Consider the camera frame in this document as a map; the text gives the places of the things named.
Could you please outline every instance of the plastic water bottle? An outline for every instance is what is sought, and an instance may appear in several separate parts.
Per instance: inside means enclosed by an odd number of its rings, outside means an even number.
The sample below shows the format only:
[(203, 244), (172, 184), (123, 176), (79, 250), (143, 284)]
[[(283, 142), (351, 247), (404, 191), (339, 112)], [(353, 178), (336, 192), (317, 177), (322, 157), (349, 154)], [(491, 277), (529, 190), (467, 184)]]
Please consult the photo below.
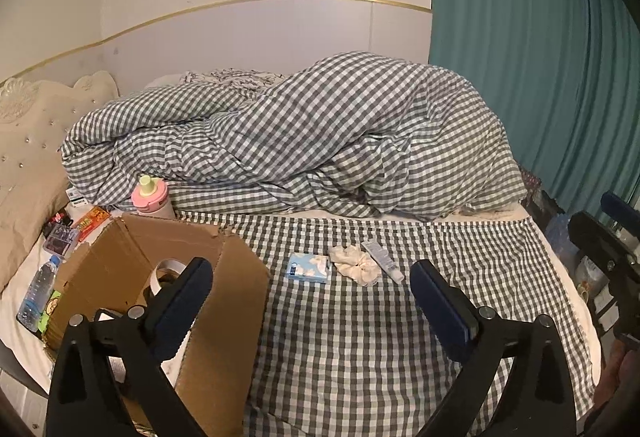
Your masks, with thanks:
[(31, 332), (35, 332), (38, 328), (40, 317), (51, 296), (60, 262), (60, 257), (56, 255), (49, 258), (49, 261), (40, 267), (36, 276), (31, 280), (29, 290), (22, 300), (17, 318)]

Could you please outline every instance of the gold wall molding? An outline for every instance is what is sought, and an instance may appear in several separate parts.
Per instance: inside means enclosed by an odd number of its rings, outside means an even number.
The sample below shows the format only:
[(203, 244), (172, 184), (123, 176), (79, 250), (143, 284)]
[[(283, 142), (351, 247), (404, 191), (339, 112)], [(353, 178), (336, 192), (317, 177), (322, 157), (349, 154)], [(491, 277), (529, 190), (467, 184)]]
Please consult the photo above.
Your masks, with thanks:
[[(196, 11), (201, 11), (201, 10), (205, 10), (205, 9), (211, 9), (212, 7), (221, 7), (223, 5), (232, 5), (235, 3), (244, 3), (244, 2), (252, 2), (252, 1), (262, 1), (262, 0), (223, 0), (223, 1), (217, 1), (214, 3), (207, 3), (204, 5), (198, 5), (196, 7), (189, 7), (187, 9), (182, 9), (176, 12), (172, 12), (169, 14), (165, 14), (164, 16), (159, 16), (157, 18), (153, 18), (149, 21), (146, 21), (144, 23), (139, 23), (138, 25), (134, 25), (133, 27), (129, 27), (128, 29), (124, 29), (123, 31), (117, 32), (111, 36), (109, 36), (108, 38), (105, 38), (103, 40), (94, 42), (94, 43), (89, 43), (87, 45), (82, 45), (80, 47), (76, 47), (74, 49), (65, 51), (65, 52), (61, 52), (60, 54), (57, 54), (55, 56), (52, 56), (50, 58), (47, 58), (46, 60), (43, 60), (41, 62), (36, 63), (35, 65), (31, 65), (31, 67), (25, 68), (24, 70), (21, 70), (20, 72), (18, 72), (17, 74), (15, 74), (13, 77), (14, 78), (19, 78), (23, 75), (25, 75), (27, 72), (31, 72), (32, 70), (35, 70), (36, 68), (40, 68), (40, 67), (44, 67), (44, 65), (49, 64), (50, 62), (53, 62), (55, 60), (58, 60), (60, 58), (63, 58), (65, 56), (68, 56), (70, 54), (75, 54), (76, 52), (80, 52), (83, 51), (85, 49), (91, 49), (92, 47), (97, 47), (100, 45), (103, 45), (104, 43), (107, 43), (113, 39), (118, 38), (119, 36), (122, 36), (124, 34), (127, 34), (129, 32), (135, 31), (137, 29), (142, 29), (142, 27), (146, 27), (147, 25), (151, 25), (153, 23), (156, 22), (161, 22), (163, 20), (168, 20), (169, 18), (173, 18), (175, 16), (180, 16), (181, 14), (187, 14), (190, 12), (196, 12)], [(403, 7), (405, 9), (411, 9), (414, 11), (420, 11), (420, 12), (427, 12), (427, 13), (431, 13), (431, 9), (429, 9), (428, 7), (423, 7), (420, 5), (414, 5), (412, 3), (404, 3), (404, 2), (399, 2), (399, 1), (394, 1), (394, 0), (357, 0), (357, 1), (364, 1), (364, 2), (370, 2), (370, 3), (379, 3), (379, 4), (383, 4), (383, 5), (393, 5), (395, 7)]]

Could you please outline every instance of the curtain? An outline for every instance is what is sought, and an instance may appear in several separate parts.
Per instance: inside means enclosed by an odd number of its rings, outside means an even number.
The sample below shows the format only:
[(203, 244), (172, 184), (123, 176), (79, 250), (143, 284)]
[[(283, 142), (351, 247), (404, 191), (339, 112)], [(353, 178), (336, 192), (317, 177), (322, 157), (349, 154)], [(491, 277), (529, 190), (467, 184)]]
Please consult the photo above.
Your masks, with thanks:
[(561, 208), (635, 204), (640, 33), (622, 0), (433, 0), (430, 62), (475, 85)]

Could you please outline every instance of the checkered duvet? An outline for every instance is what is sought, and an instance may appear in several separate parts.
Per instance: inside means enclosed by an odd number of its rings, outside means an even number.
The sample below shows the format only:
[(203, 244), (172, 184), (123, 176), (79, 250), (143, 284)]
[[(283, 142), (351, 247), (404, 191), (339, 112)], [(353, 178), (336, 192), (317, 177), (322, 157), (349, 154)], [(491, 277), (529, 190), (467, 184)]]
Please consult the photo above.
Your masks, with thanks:
[(175, 210), (220, 213), (433, 219), (526, 193), (500, 120), (468, 81), (369, 52), (286, 79), (227, 70), (143, 90), (84, 116), (62, 159), (90, 202), (123, 209), (144, 173), (169, 182)]
[[(407, 280), (370, 287), (338, 274), (326, 284), (286, 276), (291, 253), (327, 255), (335, 245), (375, 239), (406, 277), (429, 258), (450, 285), (503, 318), (556, 321), (577, 416), (591, 406), (586, 337), (532, 218), (523, 221), (404, 223), (245, 214), (185, 213), (231, 228), (273, 274), (245, 412), (245, 434), (416, 435), (460, 371), (443, 353)], [(503, 359), (473, 433), (487, 425), (506, 385)]]

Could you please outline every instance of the metal screw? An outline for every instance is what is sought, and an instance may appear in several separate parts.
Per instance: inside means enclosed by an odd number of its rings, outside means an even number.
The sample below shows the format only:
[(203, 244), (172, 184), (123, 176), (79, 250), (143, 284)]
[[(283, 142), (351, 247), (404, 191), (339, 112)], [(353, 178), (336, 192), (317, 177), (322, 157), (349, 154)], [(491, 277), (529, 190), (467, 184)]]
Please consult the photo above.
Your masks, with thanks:
[(71, 318), (69, 318), (69, 325), (71, 325), (72, 327), (78, 327), (78, 325), (81, 324), (83, 320), (84, 316), (82, 316), (82, 314), (74, 314), (73, 316), (71, 316)]
[(538, 321), (545, 327), (553, 327), (554, 321), (551, 316), (547, 316), (546, 314), (540, 314), (538, 316)]
[(127, 311), (127, 316), (132, 320), (137, 320), (138, 318), (141, 318), (144, 313), (144, 307), (140, 305), (133, 305), (133, 307), (130, 308), (129, 311)]
[(495, 318), (496, 312), (491, 307), (487, 307), (486, 305), (483, 305), (481, 308), (478, 309), (478, 314), (480, 314), (482, 318), (484, 318), (485, 320), (492, 320)]

